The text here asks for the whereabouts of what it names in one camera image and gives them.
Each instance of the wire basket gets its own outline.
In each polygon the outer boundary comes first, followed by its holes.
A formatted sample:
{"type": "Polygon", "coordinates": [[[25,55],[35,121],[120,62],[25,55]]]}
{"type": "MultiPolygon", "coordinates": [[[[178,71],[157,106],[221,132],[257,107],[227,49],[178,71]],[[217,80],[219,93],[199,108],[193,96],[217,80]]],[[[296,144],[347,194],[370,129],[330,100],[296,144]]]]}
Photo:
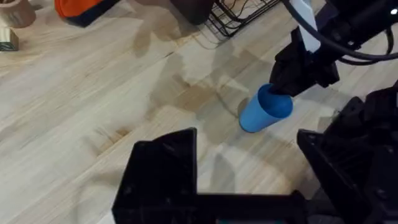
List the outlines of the wire basket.
{"type": "Polygon", "coordinates": [[[279,2],[280,0],[216,0],[206,24],[219,39],[232,37],[279,2]]]}

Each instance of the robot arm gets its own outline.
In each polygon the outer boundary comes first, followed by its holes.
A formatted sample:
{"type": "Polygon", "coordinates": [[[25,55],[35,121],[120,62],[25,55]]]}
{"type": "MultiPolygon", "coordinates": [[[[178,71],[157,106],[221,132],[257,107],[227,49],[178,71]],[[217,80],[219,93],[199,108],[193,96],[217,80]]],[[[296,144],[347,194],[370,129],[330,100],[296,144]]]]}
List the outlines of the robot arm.
{"type": "MultiPolygon", "coordinates": [[[[282,1],[285,5],[290,4],[288,0],[282,1]]],[[[303,4],[306,4],[304,0],[292,1],[296,11],[316,28],[308,11],[300,10],[303,4]]],[[[396,23],[397,13],[396,0],[329,0],[315,21],[322,36],[347,49],[358,50],[362,44],[396,23]]],[[[324,43],[314,48],[317,40],[308,35],[302,27],[293,30],[292,43],[275,56],[271,92],[296,96],[315,84],[326,88],[339,81],[335,62],[345,55],[324,43]]]]}

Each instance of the blue cup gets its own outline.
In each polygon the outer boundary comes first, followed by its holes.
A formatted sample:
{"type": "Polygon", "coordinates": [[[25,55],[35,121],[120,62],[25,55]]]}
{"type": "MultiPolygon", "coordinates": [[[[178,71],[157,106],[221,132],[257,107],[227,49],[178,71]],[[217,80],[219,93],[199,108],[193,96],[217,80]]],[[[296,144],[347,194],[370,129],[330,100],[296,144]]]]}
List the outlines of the blue cup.
{"type": "Polygon", "coordinates": [[[260,87],[243,110],[239,123],[247,132],[255,133],[290,116],[293,100],[289,95],[275,95],[268,90],[272,84],[260,87]]]}

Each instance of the wooden table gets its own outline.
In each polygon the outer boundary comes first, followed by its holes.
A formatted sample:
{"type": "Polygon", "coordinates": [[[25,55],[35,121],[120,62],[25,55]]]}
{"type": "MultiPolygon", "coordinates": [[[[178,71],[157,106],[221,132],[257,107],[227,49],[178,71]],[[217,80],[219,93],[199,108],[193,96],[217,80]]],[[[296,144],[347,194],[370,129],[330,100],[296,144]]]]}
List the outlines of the wooden table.
{"type": "MultiPolygon", "coordinates": [[[[16,30],[20,51],[0,54],[3,224],[112,223],[133,144],[191,126],[201,192],[310,196],[317,185],[308,188],[315,178],[298,128],[324,128],[352,96],[397,78],[398,61],[339,65],[343,82],[311,88],[289,119],[248,134],[238,111],[268,81],[296,26],[282,5],[216,48],[166,0],[121,1],[86,29],[61,21],[51,0],[32,3],[42,9],[16,30]]],[[[380,35],[365,49],[384,45],[380,35]]]]}

